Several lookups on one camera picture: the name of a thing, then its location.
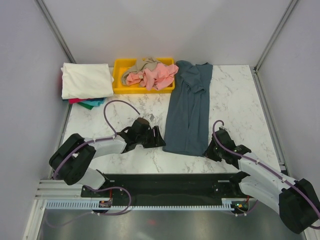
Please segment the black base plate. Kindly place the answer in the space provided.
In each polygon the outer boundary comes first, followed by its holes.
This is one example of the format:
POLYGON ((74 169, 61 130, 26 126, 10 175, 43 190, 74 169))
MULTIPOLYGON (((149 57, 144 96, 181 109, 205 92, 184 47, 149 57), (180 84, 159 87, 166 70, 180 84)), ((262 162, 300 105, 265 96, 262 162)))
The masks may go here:
POLYGON ((86 186, 81 196, 112 199, 115 207, 215 206, 222 199, 246 199, 238 185, 245 173, 105 174, 100 192, 86 186))

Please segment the aluminium frame rail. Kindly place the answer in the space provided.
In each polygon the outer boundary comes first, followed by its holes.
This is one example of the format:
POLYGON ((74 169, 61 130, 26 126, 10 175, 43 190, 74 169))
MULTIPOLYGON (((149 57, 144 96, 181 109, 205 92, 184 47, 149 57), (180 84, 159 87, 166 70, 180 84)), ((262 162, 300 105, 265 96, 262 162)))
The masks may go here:
MULTIPOLYGON (((74 184, 74 185, 67 185, 63 181, 54 181, 54 180, 43 180, 37 189, 36 196, 38 197, 48 197, 51 199, 62 199, 62 198, 89 198, 89 197, 82 197, 81 192, 83 187, 82 184, 74 184)), ((95 193, 101 192, 101 189, 92 190, 95 193)))

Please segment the beige t-shirt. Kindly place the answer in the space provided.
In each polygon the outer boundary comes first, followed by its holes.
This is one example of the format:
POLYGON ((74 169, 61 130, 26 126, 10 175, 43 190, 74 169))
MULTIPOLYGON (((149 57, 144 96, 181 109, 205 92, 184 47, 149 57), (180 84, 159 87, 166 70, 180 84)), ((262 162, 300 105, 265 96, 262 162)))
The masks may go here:
POLYGON ((143 71, 144 69, 149 69, 149 70, 153 71, 156 68, 156 66, 158 65, 158 63, 160 63, 160 61, 154 57, 137 59, 135 64, 122 74, 122 76, 121 76, 122 84, 126 85, 126 86, 129 85, 127 83, 127 77, 129 76, 130 73, 137 74, 137 73, 143 71))

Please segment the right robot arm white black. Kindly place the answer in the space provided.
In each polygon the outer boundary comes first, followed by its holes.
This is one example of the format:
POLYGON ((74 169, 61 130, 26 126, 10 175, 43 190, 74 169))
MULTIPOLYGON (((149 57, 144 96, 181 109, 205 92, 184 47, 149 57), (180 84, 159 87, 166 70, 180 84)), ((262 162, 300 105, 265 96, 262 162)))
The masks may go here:
POLYGON ((215 162, 225 160, 239 170, 230 180, 229 191, 235 197, 250 196, 274 210, 284 225, 296 234, 320 219, 320 200, 306 179, 296 180, 274 169, 248 147, 236 145, 224 128, 212 135, 204 152, 215 162))

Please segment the pink t-shirt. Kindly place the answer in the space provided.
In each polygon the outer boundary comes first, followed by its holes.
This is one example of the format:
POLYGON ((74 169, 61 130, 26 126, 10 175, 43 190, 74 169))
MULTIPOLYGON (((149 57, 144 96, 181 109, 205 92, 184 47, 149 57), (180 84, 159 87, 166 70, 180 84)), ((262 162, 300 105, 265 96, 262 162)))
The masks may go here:
POLYGON ((154 70, 145 68, 138 73, 130 72, 126 77, 125 83, 127 86, 139 84, 146 88, 147 91, 155 89, 157 91, 169 87, 175 80, 175 74, 179 67, 175 64, 165 65, 158 63, 154 70))

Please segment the folded light blue t-shirt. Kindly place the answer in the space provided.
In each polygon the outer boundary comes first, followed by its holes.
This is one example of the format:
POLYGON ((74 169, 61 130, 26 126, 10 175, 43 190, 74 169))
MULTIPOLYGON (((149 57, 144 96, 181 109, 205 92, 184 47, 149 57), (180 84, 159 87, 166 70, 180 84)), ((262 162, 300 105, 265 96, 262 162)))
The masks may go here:
POLYGON ((99 107, 101 104, 103 104, 105 102, 105 99, 106 99, 105 97, 86 99, 86 100, 82 101, 82 103, 89 105, 89 106, 93 106, 93 107, 99 107))

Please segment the folded green t-shirt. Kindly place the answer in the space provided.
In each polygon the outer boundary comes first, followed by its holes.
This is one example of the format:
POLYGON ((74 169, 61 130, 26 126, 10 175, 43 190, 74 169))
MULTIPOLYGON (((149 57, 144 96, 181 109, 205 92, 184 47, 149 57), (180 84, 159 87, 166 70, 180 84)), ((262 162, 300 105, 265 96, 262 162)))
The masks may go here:
POLYGON ((100 103, 98 101, 84 101, 78 102, 77 104, 88 110, 92 110, 93 108, 100 106, 100 103))

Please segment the folded white t-shirt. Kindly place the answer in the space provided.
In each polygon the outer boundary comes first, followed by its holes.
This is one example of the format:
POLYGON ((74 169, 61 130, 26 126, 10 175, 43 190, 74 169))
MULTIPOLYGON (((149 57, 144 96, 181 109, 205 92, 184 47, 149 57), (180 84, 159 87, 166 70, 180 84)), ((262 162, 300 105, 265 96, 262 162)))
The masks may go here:
POLYGON ((96 99, 114 95, 113 82, 108 64, 64 63, 62 93, 64 100, 96 99))

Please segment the blue-grey t-shirt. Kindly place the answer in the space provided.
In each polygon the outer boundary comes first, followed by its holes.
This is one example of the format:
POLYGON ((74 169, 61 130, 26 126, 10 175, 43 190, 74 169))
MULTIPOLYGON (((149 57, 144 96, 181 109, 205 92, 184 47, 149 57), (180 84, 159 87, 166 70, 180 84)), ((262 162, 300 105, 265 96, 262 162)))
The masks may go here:
POLYGON ((164 152, 202 157, 208 147, 213 65, 176 62, 175 89, 165 123, 164 152))

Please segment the folded red t-shirt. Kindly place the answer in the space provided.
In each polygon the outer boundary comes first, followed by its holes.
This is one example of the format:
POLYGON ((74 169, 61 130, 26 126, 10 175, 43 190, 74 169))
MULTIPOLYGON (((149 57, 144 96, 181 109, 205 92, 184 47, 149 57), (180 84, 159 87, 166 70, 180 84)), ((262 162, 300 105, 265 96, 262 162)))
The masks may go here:
POLYGON ((76 103, 80 103, 86 101, 86 99, 80 99, 80 98, 71 98, 68 100, 69 104, 76 104, 76 103))

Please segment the yellow plastic bin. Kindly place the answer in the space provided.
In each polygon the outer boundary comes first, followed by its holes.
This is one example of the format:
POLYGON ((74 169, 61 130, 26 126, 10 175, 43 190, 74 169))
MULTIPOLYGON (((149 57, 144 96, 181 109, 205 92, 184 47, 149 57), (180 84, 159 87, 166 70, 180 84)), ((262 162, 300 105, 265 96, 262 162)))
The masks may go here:
POLYGON ((131 86, 126 86, 122 84, 122 75, 129 68, 135 65, 136 58, 117 58, 114 62, 112 76, 114 82, 112 83, 112 88, 114 94, 125 95, 125 94, 170 94, 175 89, 175 82, 164 89, 156 90, 146 90, 145 87, 141 87, 138 83, 131 86))

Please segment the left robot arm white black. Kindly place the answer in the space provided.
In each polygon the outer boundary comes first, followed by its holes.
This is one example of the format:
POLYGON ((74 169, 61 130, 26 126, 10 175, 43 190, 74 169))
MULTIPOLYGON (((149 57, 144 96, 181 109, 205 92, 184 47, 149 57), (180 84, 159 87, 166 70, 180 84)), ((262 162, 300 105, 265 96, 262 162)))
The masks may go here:
POLYGON ((63 180, 69 186, 88 186, 99 197, 104 197, 109 193, 110 185, 99 170, 89 168, 92 160, 124 154, 134 150, 137 145, 149 149, 164 147, 166 143, 159 127, 151 127, 149 121, 142 117, 113 136, 84 138, 74 133, 49 159, 49 165, 54 170, 53 178, 63 180))

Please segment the right aluminium post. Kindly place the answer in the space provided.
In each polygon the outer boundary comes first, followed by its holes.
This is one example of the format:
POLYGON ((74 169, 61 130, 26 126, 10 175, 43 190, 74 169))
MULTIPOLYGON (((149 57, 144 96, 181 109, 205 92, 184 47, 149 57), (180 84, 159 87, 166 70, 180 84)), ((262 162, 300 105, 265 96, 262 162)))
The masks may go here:
POLYGON ((295 8, 297 7, 300 0, 290 0, 288 6, 286 7, 284 13, 282 14, 276 28, 274 29, 270 39, 268 40, 262 54, 260 55, 257 63, 254 65, 253 72, 257 75, 258 71, 262 67, 264 61, 266 60, 270 50, 272 49, 273 45, 275 44, 276 40, 280 36, 283 28, 285 27, 286 23, 288 22, 289 18, 291 17, 292 13, 294 12, 295 8))

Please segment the left aluminium post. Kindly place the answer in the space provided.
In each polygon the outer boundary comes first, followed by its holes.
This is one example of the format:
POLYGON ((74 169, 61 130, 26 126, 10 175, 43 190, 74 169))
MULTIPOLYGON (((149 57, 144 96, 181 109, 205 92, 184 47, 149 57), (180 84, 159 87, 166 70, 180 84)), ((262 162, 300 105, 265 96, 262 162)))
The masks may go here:
POLYGON ((63 53, 67 57, 70 63, 75 64, 76 60, 73 57, 70 48, 67 45, 66 40, 64 39, 56 21, 54 20, 49 8, 47 7, 44 0, 35 0, 34 1, 39 8, 40 12, 42 13, 47 25, 49 26, 50 30, 52 31, 55 39, 57 40, 59 46, 61 47, 63 53))

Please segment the aluminium post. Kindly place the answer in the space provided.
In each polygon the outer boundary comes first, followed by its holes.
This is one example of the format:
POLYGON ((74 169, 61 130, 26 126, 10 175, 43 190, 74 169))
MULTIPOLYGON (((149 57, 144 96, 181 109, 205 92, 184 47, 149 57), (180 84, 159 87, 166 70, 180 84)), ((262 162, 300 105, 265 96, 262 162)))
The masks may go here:
POLYGON ((59 46, 61 47, 63 53, 67 57, 70 63, 75 64, 76 60, 73 57, 70 48, 67 45, 66 40, 64 39, 56 21, 54 20, 49 8, 47 7, 44 0, 35 0, 34 1, 39 8, 40 12, 42 13, 47 25, 49 26, 50 30, 52 31, 55 39, 57 40, 59 46))
POLYGON ((288 22, 289 18, 291 17, 292 13, 294 12, 295 8, 297 7, 300 0, 290 0, 288 6, 286 7, 284 13, 282 14, 276 28, 274 29, 270 39, 268 40, 262 54, 260 55, 257 63, 254 65, 253 72, 257 75, 258 71, 262 67, 264 61, 266 60, 270 50, 272 49, 273 45, 275 44, 276 40, 280 36, 283 28, 285 27, 286 23, 288 22))

